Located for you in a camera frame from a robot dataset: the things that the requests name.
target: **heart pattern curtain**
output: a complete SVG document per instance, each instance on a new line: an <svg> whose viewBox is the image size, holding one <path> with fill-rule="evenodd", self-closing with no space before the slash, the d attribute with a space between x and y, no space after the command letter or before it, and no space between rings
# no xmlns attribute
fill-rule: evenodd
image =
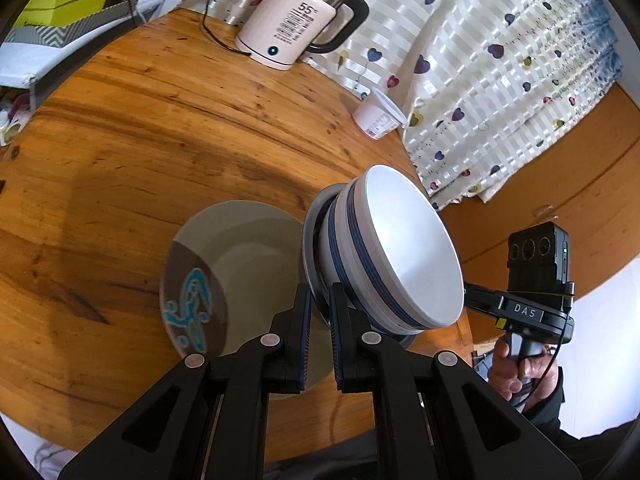
<svg viewBox="0 0 640 480"><path fill-rule="evenodd" d="M242 25L261 1L214 0L209 12ZM370 15L343 46L303 60L360 97L376 87L398 104L436 209L490 199L622 71L604 0L365 1ZM318 39L347 19L340 8Z"/></svg>

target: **person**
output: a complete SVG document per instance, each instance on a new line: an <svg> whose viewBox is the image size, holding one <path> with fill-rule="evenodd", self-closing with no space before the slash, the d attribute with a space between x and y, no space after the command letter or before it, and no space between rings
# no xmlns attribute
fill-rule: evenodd
<svg viewBox="0 0 640 480"><path fill-rule="evenodd" d="M518 375L524 378L540 379L551 360L551 355L545 351L541 356L527 358L517 365L508 358L508 355L509 345L502 337L494 347L488 381L505 400L510 400L522 389L522 382L518 379ZM583 480L593 480L613 459L634 422L622 424L600 435L581 439L568 435L560 429L560 405L564 402L562 382L562 368L554 362L540 386L525 403L522 415L575 463ZM640 478L639 468L640 447L635 449L632 459L627 462L625 468L617 471L615 478L617 480Z"/></svg>

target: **wooden cabinet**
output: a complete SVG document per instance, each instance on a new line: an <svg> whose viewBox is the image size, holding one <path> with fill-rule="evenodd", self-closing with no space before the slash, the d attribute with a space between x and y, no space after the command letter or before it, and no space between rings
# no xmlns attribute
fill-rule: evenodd
<svg viewBox="0 0 640 480"><path fill-rule="evenodd" d="M516 173L487 204L448 206L442 219L469 282L505 288L507 238L552 220L572 245L577 297L640 253L640 110L615 85L555 146ZM474 342L495 338L494 321L469 313Z"/></svg>

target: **plastic cup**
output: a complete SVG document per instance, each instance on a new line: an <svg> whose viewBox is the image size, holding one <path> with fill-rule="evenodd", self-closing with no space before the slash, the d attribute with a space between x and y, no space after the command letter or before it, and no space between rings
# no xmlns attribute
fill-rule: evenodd
<svg viewBox="0 0 640 480"><path fill-rule="evenodd" d="M367 137L374 140L406 123L400 108L377 88L373 88L360 103L353 113L353 120Z"/></svg>

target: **wooden table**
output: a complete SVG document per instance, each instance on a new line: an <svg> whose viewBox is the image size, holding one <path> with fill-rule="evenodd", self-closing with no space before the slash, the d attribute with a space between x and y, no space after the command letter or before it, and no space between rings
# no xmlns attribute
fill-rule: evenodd
<svg viewBox="0 0 640 480"><path fill-rule="evenodd" d="M395 135L365 138L356 99L312 68L226 52L179 10L120 38L60 87L0 163L0 411L79 450L178 362L159 278L186 220L231 199L303 219L373 164L416 178ZM227 43L234 29L211 20ZM472 350L466 316L416 351ZM333 375L270 405L267 462L373 427Z"/></svg>

